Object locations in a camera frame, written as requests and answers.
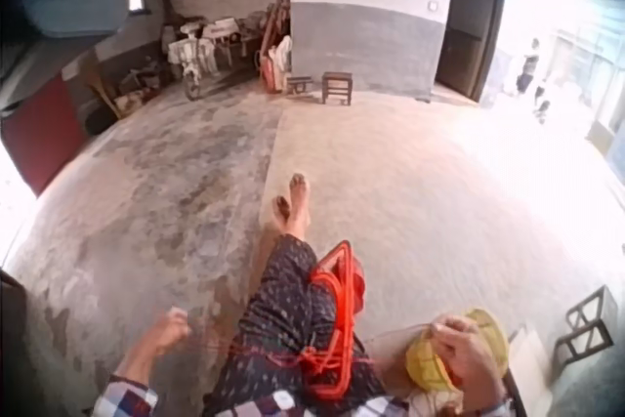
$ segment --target hand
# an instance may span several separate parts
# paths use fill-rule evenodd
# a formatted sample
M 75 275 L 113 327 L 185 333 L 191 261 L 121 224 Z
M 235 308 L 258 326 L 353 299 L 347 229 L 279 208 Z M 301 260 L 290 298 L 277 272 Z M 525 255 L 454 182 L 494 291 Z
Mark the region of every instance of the hand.
M 148 329 L 139 344 L 155 356 L 161 356 L 189 334 L 187 312 L 174 307 Z
M 147 381 L 154 359 L 167 353 L 189 334 L 187 312 L 172 308 L 126 353 L 115 374 L 149 386 Z
M 497 363 L 479 335 L 478 325 L 461 316 L 442 316 L 432 327 L 437 355 L 462 380 L 464 411 L 477 411 L 504 400 L 506 390 Z

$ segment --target clutter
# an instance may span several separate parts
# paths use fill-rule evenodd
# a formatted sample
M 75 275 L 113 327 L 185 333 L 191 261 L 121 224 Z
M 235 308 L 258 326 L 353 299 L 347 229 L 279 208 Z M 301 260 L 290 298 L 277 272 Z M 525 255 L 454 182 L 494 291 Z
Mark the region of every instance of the clutter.
M 121 114 L 126 117 L 131 115 L 144 104 L 143 97 L 143 90 L 138 90 L 116 98 L 115 104 L 119 108 Z
M 104 81 L 100 73 L 100 62 L 95 51 L 91 51 L 80 60 L 79 69 L 79 73 L 87 86 L 101 98 L 117 119 L 121 119 L 121 113 L 111 99 L 115 95 L 114 90 L 110 84 Z
M 313 78 L 307 75 L 288 77 L 286 79 L 286 93 L 287 95 L 306 93 L 306 87 L 309 83 L 313 83 Z
M 240 30 L 236 20 L 230 17 L 206 24 L 202 31 L 202 37 L 214 41 L 235 40 L 240 37 Z
M 292 46 L 291 37 L 284 36 L 277 47 L 271 46 L 269 49 L 270 60 L 273 63 L 273 84 L 277 92 L 286 87 L 286 76 L 291 71 Z
M 347 97 L 348 106 L 352 105 L 352 75 L 346 72 L 325 72 L 321 82 L 321 100 L 323 104 L 330 95 Z
M 217 75 L 217 63 L 215 61 L 215 43 L 202 32 L 202 37 L 197 38 L 197 32 L 202 25 L 195 21 L 181 27 L 181 32 L 187 35 L 187 39 L 176 41 L 169 45 L 167 60 L 171 64 L 181 65 L 183 68 L 183 82 L 185 94 L 190 100 L 197 100 L 200 96 L 200 80 L 204 73 Z
M 160 48 L 164 55 L 169 52 L 169 45 L 176 42 L 177 39 L 176 28 L 171 24 L 164 25 L 163 33 L 160 36 Z

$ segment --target doorframe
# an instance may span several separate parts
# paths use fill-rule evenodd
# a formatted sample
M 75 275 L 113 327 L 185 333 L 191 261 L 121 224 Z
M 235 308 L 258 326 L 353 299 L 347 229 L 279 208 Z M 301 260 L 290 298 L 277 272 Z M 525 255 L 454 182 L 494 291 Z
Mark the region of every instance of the doorframe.
M 492 66 L 492 60 L 495 56 L 495 50 L 497 49 L 497 38 L 499 37 L 499 27 L 501 26 L 504 3 L 505 0 L 495 0 L 493 5 L 493 14 L 490 17 L 486 45 L 481 55 L 478 74 L 471 86 L 471 93 L 469 94 L 469 98 L 474 102 L 479 102 L 481 93 L 486 84 L 486 79 L 488 78 L 488 72 L 490 72 L 490 67 Z

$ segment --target wooden stool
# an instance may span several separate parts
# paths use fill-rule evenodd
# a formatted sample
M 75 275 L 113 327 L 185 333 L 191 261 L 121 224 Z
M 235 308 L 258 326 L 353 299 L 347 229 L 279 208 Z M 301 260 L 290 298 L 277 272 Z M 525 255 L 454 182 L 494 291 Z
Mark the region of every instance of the wooden stool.
M 348 105 L 352 104 L 352 89 L 354 81 L 352 75 L 346 72 L 325 72 L 322 80 L 321 99 L 325 104 L 326 99 L 330 95 L 338 95 L 347 97 Z
M 301 77 L 288 77 L 286 79 L 286 94 L 299 95 L 300 93 L 306 93 L 306 86 L 309 83 L 313 83 L 313 78 L 307 75 Z
M 586 314 L 584 314 L 584 307 L 594 300 L 599 301 L 596 317 L 589 319 L 586 317 Z M 586 358 L 587 356 L 613 346 L 614 341 L 612 337 L 613 334 L 616 333 L 617 318 L 618 307 L 606 285 L 566 312 L 566 322 L 573 329 L 573 332 L 561 336 L 558 341 L 556 341 L 556 350 L 560 346 L 566 345 L 572 356 L 567 358 L 562 366 L 566 366 L 574 361 L 581 360 L 582 358 Z M 593 346 L 592 343 L 595 331 L 598 331 L 601 335 L 602 342 Z M 583 351 L 578 352 L 575 349 L 573 341 L 587 332 L 590 334 L 588 336 L 588 341 L 586 341 L 586 346 Z

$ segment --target stained floor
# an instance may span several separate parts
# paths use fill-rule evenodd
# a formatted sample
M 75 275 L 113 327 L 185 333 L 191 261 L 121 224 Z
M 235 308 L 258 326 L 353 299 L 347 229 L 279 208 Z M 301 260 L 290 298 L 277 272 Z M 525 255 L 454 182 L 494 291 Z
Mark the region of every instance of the stained floor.
M 371 93 L 347 107 L 256 83 L 195 103 L 168 90 L 62 171 L 6 266 L 28 290 L 48 412 L 92 405 L 124 349 L 178 305 L 194 336 L 153 386 L 162 415 L 197 415 L 221 364 L 204 331 L 231 332 L 269 201 L 293 171 L 312 183 L 312 247 L 347 238 L 363 262 L 364 339 L 482 306 L 507 332 L 533 324 L 549 350 L 567 308 L 604 283 L 623 291 L 623 214 L 582 144 Z

